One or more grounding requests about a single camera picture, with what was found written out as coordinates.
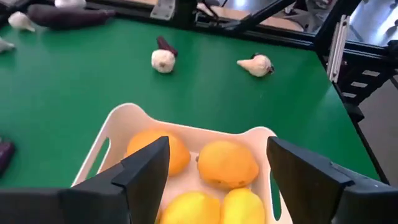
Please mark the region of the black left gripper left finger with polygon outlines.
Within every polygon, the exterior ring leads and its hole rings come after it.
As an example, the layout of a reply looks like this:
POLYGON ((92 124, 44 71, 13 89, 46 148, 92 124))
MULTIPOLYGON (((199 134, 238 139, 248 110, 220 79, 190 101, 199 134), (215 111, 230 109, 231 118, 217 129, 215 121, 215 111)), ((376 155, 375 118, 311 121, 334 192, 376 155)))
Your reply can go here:
POLYGON ((162 136, 70 188, 0 189, 0 224, 154 224, 169 155, 162 136))

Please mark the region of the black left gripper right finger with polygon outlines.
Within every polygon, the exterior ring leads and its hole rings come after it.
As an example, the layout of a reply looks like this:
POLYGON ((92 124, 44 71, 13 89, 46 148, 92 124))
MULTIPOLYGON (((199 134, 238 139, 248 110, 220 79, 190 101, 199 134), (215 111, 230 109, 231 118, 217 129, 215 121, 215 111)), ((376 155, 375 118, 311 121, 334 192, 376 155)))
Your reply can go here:
POLYGON ((275 136, 267 158, 293 224, 398 224, 398 188, 275 136))

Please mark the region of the yellow lemon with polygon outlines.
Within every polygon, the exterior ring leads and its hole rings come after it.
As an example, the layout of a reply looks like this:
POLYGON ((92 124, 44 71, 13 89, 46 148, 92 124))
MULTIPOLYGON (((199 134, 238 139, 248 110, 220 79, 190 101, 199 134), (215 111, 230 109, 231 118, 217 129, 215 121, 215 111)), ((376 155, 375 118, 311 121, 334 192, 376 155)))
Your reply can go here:
POLYGON ((201 191, 175 197, 162 212, 159 224, 219 224, 220 201, 201 191))
POLYGON ((223 199, 220 224, 265 224, 262 200, 251 190, 231 190, 223 199))

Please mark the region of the yellow-orange fruit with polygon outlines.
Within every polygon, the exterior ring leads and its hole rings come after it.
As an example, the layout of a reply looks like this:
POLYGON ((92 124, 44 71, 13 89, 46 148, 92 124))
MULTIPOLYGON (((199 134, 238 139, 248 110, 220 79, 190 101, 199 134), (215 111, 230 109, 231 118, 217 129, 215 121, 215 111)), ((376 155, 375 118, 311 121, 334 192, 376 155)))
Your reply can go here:
POLYGON ((222 190, 245 187, 259 174, 251 150, 232 141, 206 144, 197 157, 197 169, 206 184, 222 190))

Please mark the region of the deep orange fruit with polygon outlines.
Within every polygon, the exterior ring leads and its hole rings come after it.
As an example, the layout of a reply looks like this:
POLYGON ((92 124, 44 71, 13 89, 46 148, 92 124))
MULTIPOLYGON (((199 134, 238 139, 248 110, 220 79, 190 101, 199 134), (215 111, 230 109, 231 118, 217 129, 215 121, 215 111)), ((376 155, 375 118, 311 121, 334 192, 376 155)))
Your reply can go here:
POLYGON ((126 149, 125 157, 134 154, 136 151, 154 142, 162 136, 169 138, 170 162, 169 176, 176 176, 181 173, 190 162, 190 153, 183 141, 170 131, 161 129, 148 129, 134 135, 126 149))

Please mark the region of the white long-stemmed garlic bulb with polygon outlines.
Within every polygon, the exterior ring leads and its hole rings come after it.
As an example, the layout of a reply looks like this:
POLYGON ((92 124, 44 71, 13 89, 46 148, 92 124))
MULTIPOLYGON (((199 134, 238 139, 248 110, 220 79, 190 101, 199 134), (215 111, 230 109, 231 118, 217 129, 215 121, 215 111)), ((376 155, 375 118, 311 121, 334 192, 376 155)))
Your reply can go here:
POLYGON ((236 63, 255 77, 270 75, 267 74, 267 65, 260 60, 250 58, 238 60, 236 63))

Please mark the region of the large dark purple eggplant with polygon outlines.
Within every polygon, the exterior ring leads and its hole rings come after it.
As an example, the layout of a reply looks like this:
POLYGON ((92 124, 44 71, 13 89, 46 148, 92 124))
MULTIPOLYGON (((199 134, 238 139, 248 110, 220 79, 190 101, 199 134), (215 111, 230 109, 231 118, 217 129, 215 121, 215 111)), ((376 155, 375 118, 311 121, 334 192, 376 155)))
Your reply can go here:
POLYGON ((27 8, 27 17, 33 23, 53 30, 99 26, 115 15, 116 11, 111 9, 68 9, 46 4, 32 4, 27 8))

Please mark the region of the silver aluminium extrusion bar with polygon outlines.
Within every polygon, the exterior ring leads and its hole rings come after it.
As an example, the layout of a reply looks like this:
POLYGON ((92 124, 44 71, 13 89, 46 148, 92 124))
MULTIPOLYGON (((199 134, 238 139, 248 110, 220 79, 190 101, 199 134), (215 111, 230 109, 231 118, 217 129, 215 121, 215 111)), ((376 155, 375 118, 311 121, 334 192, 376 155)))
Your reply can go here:
POLYGON ((335 31, 333 33, 326 68, 328 78, 333 83, 338 81, 340 67, 343 60, 343 51, 349 29, 349 22, 350 16, 342 15, 340 21, 336 24, 335 31))

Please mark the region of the grey side table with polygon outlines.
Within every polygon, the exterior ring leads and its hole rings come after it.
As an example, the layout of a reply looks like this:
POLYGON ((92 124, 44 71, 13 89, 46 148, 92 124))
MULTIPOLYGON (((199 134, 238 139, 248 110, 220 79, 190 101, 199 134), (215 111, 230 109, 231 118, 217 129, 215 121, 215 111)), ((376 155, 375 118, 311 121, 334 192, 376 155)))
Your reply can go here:
POLYGON ((398 0, 362 0, 350 17, 348 40, 377 46, 398 40, 398 0))

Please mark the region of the white plastic handled basket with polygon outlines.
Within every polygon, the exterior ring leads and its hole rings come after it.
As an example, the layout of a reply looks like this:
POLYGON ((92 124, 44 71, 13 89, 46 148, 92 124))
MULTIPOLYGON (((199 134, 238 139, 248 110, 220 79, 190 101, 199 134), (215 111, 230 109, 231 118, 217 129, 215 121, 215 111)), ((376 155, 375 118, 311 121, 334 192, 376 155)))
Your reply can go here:
POLYGON ((109 146, 98 168, 98 172, 103 172, 119 163, 124 158, 127 145, 133 135, 147 129, 170 131, 184 142, 191 154, 189 166, 179 175, 168 178, 160 204, 161 209, 165 209, 176 196, 194 190, 204 191, 220 200, 224 199, 227 194, 225 190, 213 188, 201 180, 195 158, 202 147, 209 142, 227 140, 244 144, 256 157, 259 165, 259 175, 249 185, 249 189, 263 201, 266 224, 293 224, 284 200, 280 201, 280 218, 274 218, 274 203, 271 194, 271 167, 266 155, 267 139, 270 136, 274 136, 274 132, 263 126, 251 128, 240 134, 223 133, 159 121, 151 118, 140 106, 134 103, 124 103, 115 107, 105 119, 73 184, 77 185, 86 179, 105 140, 109 141, 109 146))

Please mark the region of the black slotted frame foot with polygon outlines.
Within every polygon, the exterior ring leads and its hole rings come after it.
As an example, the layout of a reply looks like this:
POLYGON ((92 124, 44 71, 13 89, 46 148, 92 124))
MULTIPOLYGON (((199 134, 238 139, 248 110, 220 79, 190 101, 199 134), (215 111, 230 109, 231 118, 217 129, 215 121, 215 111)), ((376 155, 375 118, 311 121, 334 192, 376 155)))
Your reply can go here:
POLYGON ((398 61, 349 63, 340 70, 337 85, 348 103, 359 105, 396 74, 398 61))

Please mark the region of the black table frame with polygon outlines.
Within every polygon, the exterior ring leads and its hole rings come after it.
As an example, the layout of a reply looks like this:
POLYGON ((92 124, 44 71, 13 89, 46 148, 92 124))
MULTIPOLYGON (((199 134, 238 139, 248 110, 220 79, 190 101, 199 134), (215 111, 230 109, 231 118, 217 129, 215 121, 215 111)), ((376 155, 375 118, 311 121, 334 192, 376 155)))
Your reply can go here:
POLYGON ((177 124, 240 133, 267 126, 362 174, 391 180, 327 79, 331 24, 318 34, 221 18, 222 29, 179 29, 150 17, 153 6, 88 0, 114 9, 109 24, 70 32, 18 32, 0 16, 16 49, 0 55, 0 136, 16 154, 0 187, 64 187, 74 180, 107 114, 136 103, 177 124), (151 65, 158 36, 178 51, 174 69, 151 65), (274 73, 255 77, 238 60, 266 55, 274 73))

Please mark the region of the silver corner bracket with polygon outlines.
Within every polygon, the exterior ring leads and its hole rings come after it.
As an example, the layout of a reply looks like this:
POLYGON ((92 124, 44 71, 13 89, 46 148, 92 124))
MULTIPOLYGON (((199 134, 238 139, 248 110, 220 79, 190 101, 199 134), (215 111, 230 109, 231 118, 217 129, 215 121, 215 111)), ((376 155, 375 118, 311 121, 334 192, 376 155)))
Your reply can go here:
POLYGON ((175 0, 157 0, 150 13, 150 17, 153 19, 169 21, 174 16, 174 12, 175 0))

